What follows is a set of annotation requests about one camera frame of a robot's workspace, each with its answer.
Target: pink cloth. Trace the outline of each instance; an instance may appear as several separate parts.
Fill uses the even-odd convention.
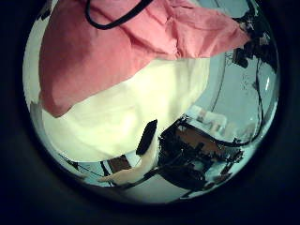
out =
[[[94,0],[91,14],[109,23],[139,1]],[[55,117],[129,79],[155,58],[211,57],[248,41],[230,17],[188,0],[155,0],[132,20],[104,31],[87,22],[84,5],[85,0],[59,1],[42,41],[40,97]]]

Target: black strap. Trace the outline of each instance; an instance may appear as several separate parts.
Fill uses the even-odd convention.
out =
[[[154,120],[147,124],[146,128],[143,131],[139,146],[137,148],[136,154],[142,156],[148,150],[151,141],[156,133],[158,125],[158,120]]]
[[[119,18],[114,22],[103,25],[93,21],[93,19],[91,18],[90,16],[91,0],[87,0],[85,5],[85,18],[91,25],[93,25],[97,29],[101,29],[101,30],[112,29],[115,26],[121,25],[122,23],[131,20],[133,17],[138,15],[143,9],[145,9],[152,1],[153,0],[141,0],[141,2],[136,7],[134,7],[130,12],[125,14],[123,17]]]

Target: black cable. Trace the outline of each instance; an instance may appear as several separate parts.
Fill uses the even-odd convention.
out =
[[[261,134],[261,131],[263,129],[263,120],[264,120],[264,112],[263,112],[263,100],[262,100],[262,96],[261,96],[261,90],[260,90],[260,79],[259,79],[259,67],[260,64],[260,59],[258,59],[257,65],[256,65],[256,74],[255,74],[255,85],[256,85],[256,91],[258,94],[258,98],[259,98],[259,108],[261,108],[261,121],[259,121],[259,130],[257,131],[257,133],[255,134],[255,136],[250,139],[250,141],[248,142],[243,142],[243,143],[238,143],[238,142],[224,142],[224,141],[220,141],[215,139],[214,137],[212,137],[209,134],[206,134],[207,136],[209,136],[215,143],[221,144],[223,146],[228,146],[228,147],[243,147],[246,146],[250,143],[253,143]]]
[[[82,168],[82,169],[84,169],[84,170],[86,170],[86,171],[89,171],[90,173],[92,173],[92,174],[94,174],[94,175],[98,175],[98,176],[103,177],[103,175],[100,175],[100,174],[97,174],[97,173],[95,173],[95,172],[92,172],[91,170],[88,170],[88,169],[86,169],[85,167],[83,167],[83,166],[81,166],[81,165],[78,165],[78,167],[80,167],[80,168]]]
[[[99,23],[93,21],[93,19],[91,18],[91,15],[90,15],[91,0],[87,0],[86,5],[85,5],[85,18],[92,26],[96,27],[96,29],[100,29],[100,30],[112,29],[115,26],[121,25],[121,24],[131,20],[133,17],[137,16],[152,1],[153,0],[141,0],[141,2],[136,7],[134,7],[130,12],[125,14],[123,17],[117,19],[114,22],[108,23],[108,24],[99,24]]]

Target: pink fabric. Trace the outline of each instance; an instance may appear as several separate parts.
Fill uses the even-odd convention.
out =
[[[138,2],[94,0],[91,14],[99,23],[109,23]],[[55,117],[129,79],[155,58],[211,57],[248,41],[230,17],[188,0],[155,0],[129,22],[105,31],[87,22],[84,4],[59,1],[42,41],[40,97]]]

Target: black wire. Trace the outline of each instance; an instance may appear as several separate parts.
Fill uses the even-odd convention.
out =
[[[261,131],[263,129],[264,112],[263,112],[263,101],[262,101],[262,95],[261,95],[261,89],[260,89],[260,79],[259,79],[260,67],[259,67],[259,64],[260,64],[260,59],[258,59],[258,62],[257,62],[257,65],[256,65],[256,74],[255,74],[255,85],[256,85],[256,91],[257,91],[258,98],[259,98],[259,109],[261,108],[261,121],[258,122],[260,124],[258,131],[256,132],[255,136],[252,139],[250,139],[250,141],[242,142],[242,143],[220,141],[220,140],[215,139],[211,135],[205,133],[215,143],[218,143],[218,144],[221,144],[221,145],[227,146],[227,147],[243,147],[243,146],[249,145],[250,143],[253,143],[260,136]]]
[[[153,0],[141,0],[141,2],[134,7],[130,12],[128,12],[127,14],[125,14],[123,17],[117,19],[114,22],[108,23],[108,24],[99,24],[95,21],[93,21],[93,19],[91,18],[90,15],[90,7],[91,7],[91,0],[87,0],[86,1],[86,5],[85,5],[85,18],[86,20],[94,27],[96,27],[96,29],[100,29],[100,30],[108,30],[108,29],[112,29],[115,26],[121,25],[129,20],[131,20],[133,17],[137,16],[143,9],[145,9]]]
[[[82,168],[82,169],[84,169],[84,170],[86,170],[86,171],[89,171],[90,173],[93,173],[94,175],[98,175],[98,176],[104,177],[103,175],[100,175],[100,174],[97,174],[97,173],[95,173],[95,172],[92,172],[91,170],[88,170],[88,169],[84,168],[84,167],[81,166],[81,165],[78,165],[78,167],[80,167],[80,168]]]

